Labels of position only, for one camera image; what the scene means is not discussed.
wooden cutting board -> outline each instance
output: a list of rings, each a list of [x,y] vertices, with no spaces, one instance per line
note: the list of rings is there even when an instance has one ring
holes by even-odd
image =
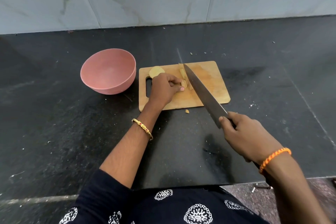
[[[197,75],[201,82],[207,87],[215,99],[220,103],[229,103],[230,96],[226,89],[225,83],[219,72],[215,61],[204,61],[195,63],[186,63],[190,69]],[[161,66],[166,73],[173,74],[178,78],[182,78],[180,68],[183,64]],[[146,97],[146,79],[149,78],[149,71],[152,67],[144,67],[139,69],[139,110],[142,111],[148,102]],[[203,106],[195,90],[187,87],[184,91],[178,92],[163,110],[179,109],[187,107]]]

bracelet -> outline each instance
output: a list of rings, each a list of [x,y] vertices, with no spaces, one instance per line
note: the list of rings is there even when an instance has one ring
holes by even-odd
[[[282,148],[280,150],[277,150],[276,152],[272,153],[267,159],[265,159],[265,161],[262,163],[262,165],[259,168],[259,173],[263,173],[264,168],[266,167],[266,165],[272,160],[274,159],[276,156],[278,156],[279,154],[283,153],[283,152],[288,152],[290,155],[292,155],[292,152],[290,149],[288,148]]]
[[[146,126],[144,124],[142,124],[140,121],[138,121],[137,119],[133,119],[132,122],[136,122],[141,128],[143,128],[147,134],[149,134],[150,139],[149,141],[153,140],[153,136],[152,134],[149,132],[148,128],[146,128]]]

forearm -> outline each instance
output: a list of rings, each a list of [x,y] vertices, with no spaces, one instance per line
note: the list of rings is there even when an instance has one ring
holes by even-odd
[[[330,223],[294,158],[283,153],[265,170],[271,176],[283,223]]]
[[[148,102],[137,120],[152,132],[162,108],[157,103]],[[143,128],[134,123],[107,156],[100,169],[121,184],[131,188],[148,141],[149,135]]]

clothing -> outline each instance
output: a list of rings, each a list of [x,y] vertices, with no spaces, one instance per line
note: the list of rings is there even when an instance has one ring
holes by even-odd
[[[132,191],[102,170],[59,224],[268,223],[220,187]]]

large kitchen knife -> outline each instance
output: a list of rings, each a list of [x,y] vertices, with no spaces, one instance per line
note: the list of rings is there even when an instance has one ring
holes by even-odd
[[[208,91],[208,89],[204,86],[204,84],[200,81],[200,79],[195,75],[195,73],[186,65],[184,65],[184,70],[188,76],[188,79],[193,86],[196,94],[202,101],[204,107],[208,110],[208,113],[212,117],[213,121],[216,123],[218,128],[221,128],[221,123],[219,122],[219,117],[224,116],[229,118],[228,113],[221,106],[220,103],[213,97],[213,95]]]

